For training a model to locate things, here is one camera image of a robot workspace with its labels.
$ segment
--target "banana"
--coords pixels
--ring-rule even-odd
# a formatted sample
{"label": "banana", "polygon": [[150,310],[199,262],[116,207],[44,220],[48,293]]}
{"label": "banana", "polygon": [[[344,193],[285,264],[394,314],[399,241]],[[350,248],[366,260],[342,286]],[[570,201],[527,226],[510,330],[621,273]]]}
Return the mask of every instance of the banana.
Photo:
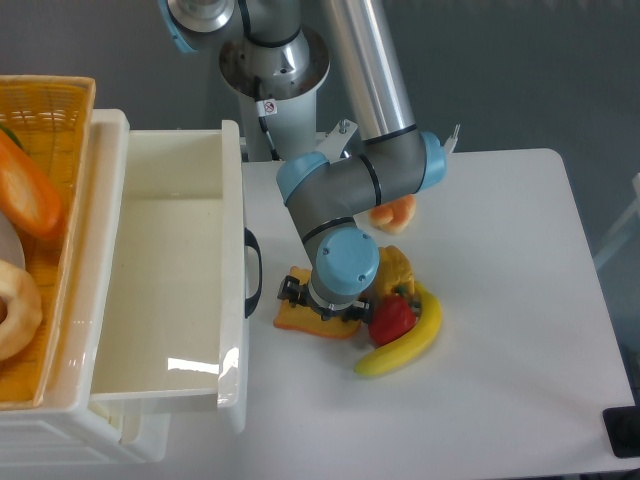
{"label": "banana", "polygon": [[442,307],[437,297],[421,283],[416,282],[415,288],[422,304],[416,326],[402,337],[362,357],[354,368],[356,373],[369,377],[387,373],[415,358],[433,343],[442,324]]}

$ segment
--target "bread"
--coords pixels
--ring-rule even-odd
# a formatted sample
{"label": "bread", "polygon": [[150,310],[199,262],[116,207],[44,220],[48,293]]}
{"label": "bread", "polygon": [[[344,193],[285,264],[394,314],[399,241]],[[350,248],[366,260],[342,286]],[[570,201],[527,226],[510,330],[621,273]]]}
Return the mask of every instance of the bread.
{"label": "bread", "polygon": [[[300,284],[307,283],[311,272],[307,269],[291,267],[289,275],[300,280]],[[278,316],[273,321],[273,326],[285,330],[297,330],[311,335],[325,338],[349,338],[353,336],[360,327],[360,321],[343,321],[340,317],[323,321],[316,312],[309,307],[292,307],[288,300],[283,300],[280,304]]]}
{"label": "bread", "polygon": [[0,298],[0,323],[7,318],[7,304]]}
{"label": "bread", "polygon": [[413,195],[385,203],[369,211],[371,225],[380,230],[398,234],[402,232],[416,213],[416,199]]}
{"label": "bread", "polygon": [[2,361],[29,344],[42,322],[42,306],[31,275],[3,260],[0,260],[0,297],[6,302],[6,318],[0,317]]}

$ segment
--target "black object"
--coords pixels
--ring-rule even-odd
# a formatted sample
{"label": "black object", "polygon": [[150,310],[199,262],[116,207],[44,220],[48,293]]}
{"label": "black object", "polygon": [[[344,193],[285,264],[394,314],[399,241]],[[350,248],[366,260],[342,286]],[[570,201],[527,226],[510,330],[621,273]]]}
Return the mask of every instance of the black object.
{"label": "black object", "polygon": [[[315,305],[313,299],[309,297],[307,285],[300,285],[300,280],[292,275],[287,275],[280,284],[278,291],[278,300],[288,300],[292,307],[300,305],[302,307],[312,308],[320,315],[323,321],[331,320],[338,314],[333,310],[321,308]],[[353,302],[342,313],[342,320],[348,322],[350,320],[362,320],[364,323],[370,323],[373,318],[373,305],[365,297],[360,297]]]}
{"label": "black object", "polygon": [[614,455],[640,457],[640,407],[607,408],[602,417]]}
{"label": "black object", "polygon": [[348,322],[349,320],[362,320],[369,325],[373,319],[373,304],[366,298],[360,297],[358,300],[347,308],[342,314],[342,320]]}
{"label": "black object", "polygon": [[[256,103],[260,101],[260,85],[261,84],[262,84],[262,79],[259,76],[256,75],[255,77],[253,77],[253,100]],[[267,145],[269,145],[271,160],[274,160],[274,161],[280,160],[280,154],[276,150],[276,146],[273,143],[273,138],[269,133],[269,127],[267,126],[266,118],[264,116],[259,116],[258,123],[260,124],[260,130],[262,130],[262,133],[264,133],[265,140],[267,141]]]}
{"label": "black object", "polygon": [[300,285],[300,280],[292,275],[287,275],[280,284],[278,300],[289,300],[292,307],[296,305],[307,306],[307,292],[305,285]]}
{"label": "black object", "polygon": [[244,301],[244,316],[248,318],[255,311],[260,301],[260,295],[262,295],[262,254],[256,236],[248,228],[244,229],[244,244],[253,248],[258,254],[258,289],[256,293]]}

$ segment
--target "white plastic cabinet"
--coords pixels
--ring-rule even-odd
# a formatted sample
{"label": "white plastic cabinet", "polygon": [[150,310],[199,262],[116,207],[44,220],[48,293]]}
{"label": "white plastic cabinet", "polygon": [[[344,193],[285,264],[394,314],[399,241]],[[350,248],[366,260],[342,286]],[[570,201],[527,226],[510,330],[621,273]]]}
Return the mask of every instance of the white plastic cabinet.
{"label": "white plastic cabinet", "polygon": [[244,428],[237,125],[129,132],[122,112],[95,110],[86,161],[51,381],[38,408],[0,412],[0,466],[159,460],[174,412]]}

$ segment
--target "white plate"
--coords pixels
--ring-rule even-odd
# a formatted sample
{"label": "white plate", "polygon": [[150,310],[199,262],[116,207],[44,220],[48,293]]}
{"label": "white plate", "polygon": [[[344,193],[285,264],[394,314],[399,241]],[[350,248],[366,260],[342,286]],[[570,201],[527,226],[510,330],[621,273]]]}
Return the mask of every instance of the white plate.
{"label": "white plate", "polygon": [[11,222],[0,212],[0,260],[24,269],[24,252]]}

